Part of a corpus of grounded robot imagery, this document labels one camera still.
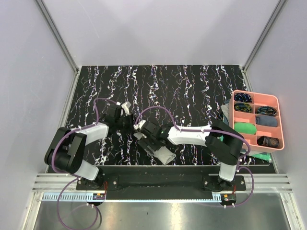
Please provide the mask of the dark brown napkin roll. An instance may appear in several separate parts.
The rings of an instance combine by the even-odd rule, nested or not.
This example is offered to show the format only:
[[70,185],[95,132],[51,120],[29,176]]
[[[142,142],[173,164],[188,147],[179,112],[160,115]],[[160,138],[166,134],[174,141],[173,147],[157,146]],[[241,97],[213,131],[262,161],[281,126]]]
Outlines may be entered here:
[[270,148],[277,148],[280,144],[278,138],[272,138],[267,136],[261,136],[257,139],[257,144],[260,146],[270,147]]

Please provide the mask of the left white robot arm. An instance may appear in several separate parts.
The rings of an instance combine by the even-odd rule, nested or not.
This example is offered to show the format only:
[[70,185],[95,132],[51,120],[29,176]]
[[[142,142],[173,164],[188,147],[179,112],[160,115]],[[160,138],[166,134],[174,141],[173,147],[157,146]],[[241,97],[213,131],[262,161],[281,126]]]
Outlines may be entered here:
[[53,171],[81,177],[94,190],[103,187],[103,171],[83,159],[85,147],[118,131],[132,132],[134,117],[130,107],[129,102],[112,104],[96,124],[75,129],[60,127],[45,154],[45,164]]

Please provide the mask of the black marble pattern mat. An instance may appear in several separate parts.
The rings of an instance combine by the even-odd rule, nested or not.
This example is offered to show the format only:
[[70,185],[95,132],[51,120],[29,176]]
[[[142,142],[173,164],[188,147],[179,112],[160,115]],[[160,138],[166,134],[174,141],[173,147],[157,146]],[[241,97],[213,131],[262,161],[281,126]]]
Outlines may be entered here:
[[[168,109],[177,125],[205,126],[223,119],[221,105],[234,90],[247,91],[239,65],[83,66],[66,127],[83,127],[96,120],[94,99],[131,103],[135,117],[151,106]],[[207,148],[179,145],[169,165],[219,165]],[[116,132],[87,146],[83,157],[91,164],[162,165],[137,146],[132,134]]]

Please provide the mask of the pink divided tray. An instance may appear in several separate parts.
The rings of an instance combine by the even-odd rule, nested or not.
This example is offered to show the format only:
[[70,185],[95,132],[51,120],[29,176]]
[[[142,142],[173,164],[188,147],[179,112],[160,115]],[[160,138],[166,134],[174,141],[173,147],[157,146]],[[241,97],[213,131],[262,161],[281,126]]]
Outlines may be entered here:
[[274,95],[235,90],[228,121],[251,150],[272,153],[284,148],[279,101]]

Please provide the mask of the blue patterned napkin roll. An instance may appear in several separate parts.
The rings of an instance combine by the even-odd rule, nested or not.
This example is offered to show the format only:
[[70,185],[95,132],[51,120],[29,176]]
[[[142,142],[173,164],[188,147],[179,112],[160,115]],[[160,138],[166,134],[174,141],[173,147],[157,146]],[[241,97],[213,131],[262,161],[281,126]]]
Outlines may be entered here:
[[252,102],[252,97],[247,94],[247,93],[236,93],[234,95],[234,100],[237,102],[243,102],[243,103],[251,103]]

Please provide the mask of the yellow patterned napkin roll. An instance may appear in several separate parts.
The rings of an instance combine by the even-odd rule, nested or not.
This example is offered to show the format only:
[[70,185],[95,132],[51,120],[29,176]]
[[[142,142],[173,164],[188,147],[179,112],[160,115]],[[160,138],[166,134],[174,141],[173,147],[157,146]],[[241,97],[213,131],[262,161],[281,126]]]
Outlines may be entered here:
[[239,112],[252,113],[253,109],[249,103],[236,103],[234,109]]

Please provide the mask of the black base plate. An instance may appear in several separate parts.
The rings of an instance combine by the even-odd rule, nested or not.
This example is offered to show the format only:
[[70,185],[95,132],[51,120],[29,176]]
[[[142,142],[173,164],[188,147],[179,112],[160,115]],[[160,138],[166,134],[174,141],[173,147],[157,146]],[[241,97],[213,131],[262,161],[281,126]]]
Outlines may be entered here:
[[81,179],[77,190],[106,189],[107,201],[203,201],[213,192],[244,192],[242,175],[233,182],[218,178],[219,166],[100,166],[96,182]]

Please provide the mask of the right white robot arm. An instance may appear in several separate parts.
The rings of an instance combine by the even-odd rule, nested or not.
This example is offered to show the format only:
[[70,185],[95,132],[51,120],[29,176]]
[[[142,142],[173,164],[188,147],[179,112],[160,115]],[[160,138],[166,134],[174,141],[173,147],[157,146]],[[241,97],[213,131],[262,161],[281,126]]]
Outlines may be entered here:
[[236,166],[244,138],[225,123],[216,121],[212,125],[183,127],[156,125],[142,120],[134,125],[137,144],[163,165],[169,164],[175,154],[170,148],[177,145],[198,145],[207,147],[220,161],[218,178],[205,182],[204,188],[212,192],[231,190],[235,184]]

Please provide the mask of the stack of coloured cloths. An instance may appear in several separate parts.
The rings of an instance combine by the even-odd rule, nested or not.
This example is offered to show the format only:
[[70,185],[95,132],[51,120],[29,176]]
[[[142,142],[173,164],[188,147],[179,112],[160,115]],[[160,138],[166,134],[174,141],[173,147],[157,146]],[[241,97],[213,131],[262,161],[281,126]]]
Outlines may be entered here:
[[[227,124],[229,126],[229,102],[230,100],[225,101],[222,105],[221,105],[221,110],[223,113],[223,122],[225,124]],[[264,161],[271,161],[271,155],[270,153],[266,153],[266,152],[259,152],[259,151],[254,151],[251,150],[249,153],[250,157],[254,157],[254,158],[258,158]]]

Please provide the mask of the green napkin roll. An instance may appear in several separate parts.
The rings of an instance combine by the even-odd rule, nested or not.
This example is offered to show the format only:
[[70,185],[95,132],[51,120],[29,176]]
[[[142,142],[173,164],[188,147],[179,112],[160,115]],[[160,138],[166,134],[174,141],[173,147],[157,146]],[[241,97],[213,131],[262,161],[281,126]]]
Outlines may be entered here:
[[234,130],[238,133],[255,135],[257,128],[252,123],[236,122],[234,123]]

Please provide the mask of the grey-blue folded napkin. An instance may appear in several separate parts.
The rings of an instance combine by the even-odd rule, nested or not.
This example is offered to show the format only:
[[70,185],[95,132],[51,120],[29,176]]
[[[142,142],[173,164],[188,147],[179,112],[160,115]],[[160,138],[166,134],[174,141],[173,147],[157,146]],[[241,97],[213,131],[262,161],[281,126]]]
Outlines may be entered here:
[[256,120],[257,125],[267,126],[267,127],[277,127],[278,126],[278,120],[272,116],[257,115],[255,117],[255,120]]

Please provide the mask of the blue-orange patterned napkin roll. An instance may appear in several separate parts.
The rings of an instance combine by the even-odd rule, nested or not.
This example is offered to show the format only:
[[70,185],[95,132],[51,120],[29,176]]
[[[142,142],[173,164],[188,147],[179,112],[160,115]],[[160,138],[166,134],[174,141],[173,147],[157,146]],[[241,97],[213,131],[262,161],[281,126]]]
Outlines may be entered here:
[[261,106],[256,109],[255,113],[259,115],[268,115],[268,116],[277,116],[278,114],[277,110],[271,106]]

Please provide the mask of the grey cloth napkin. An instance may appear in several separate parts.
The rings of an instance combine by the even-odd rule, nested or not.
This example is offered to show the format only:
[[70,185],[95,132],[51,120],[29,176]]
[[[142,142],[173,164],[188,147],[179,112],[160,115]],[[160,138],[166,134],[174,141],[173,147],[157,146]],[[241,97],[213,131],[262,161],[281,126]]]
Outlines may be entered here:
[[161,144],[154,144],[141,132],[133,134],[137,138],[137,144],[151,157],[157,158],[163,165],[169,164],[176,154],[172,153],[167,147]]

